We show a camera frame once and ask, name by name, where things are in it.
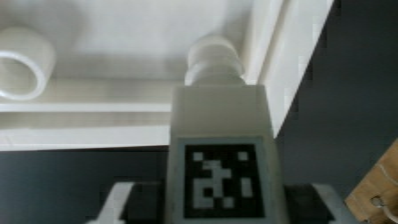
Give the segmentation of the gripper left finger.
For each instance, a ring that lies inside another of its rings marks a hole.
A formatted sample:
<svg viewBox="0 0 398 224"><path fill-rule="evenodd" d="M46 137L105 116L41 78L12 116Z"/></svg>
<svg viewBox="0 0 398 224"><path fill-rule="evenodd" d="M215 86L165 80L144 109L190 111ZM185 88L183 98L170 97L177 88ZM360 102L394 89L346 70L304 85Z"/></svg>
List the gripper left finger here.
<svg viewBox="0 0 398 224"><path fill-rule="evenodd" d="M114 184L98 217L87 224L126 224L121 215L133 186L133 182L117 182Z"/></svg>

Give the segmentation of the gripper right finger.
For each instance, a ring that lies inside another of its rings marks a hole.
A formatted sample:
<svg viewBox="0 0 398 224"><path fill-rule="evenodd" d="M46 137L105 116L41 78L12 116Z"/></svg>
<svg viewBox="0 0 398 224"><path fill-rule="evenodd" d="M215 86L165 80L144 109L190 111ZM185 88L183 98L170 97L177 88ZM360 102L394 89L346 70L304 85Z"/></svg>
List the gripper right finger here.
<svg viewBox="0 0 398 224"><path fill-rule="evenodd" d="M359 224L332 186L314 183L313 187L334 216L334 220L329 224Z"/></svg>

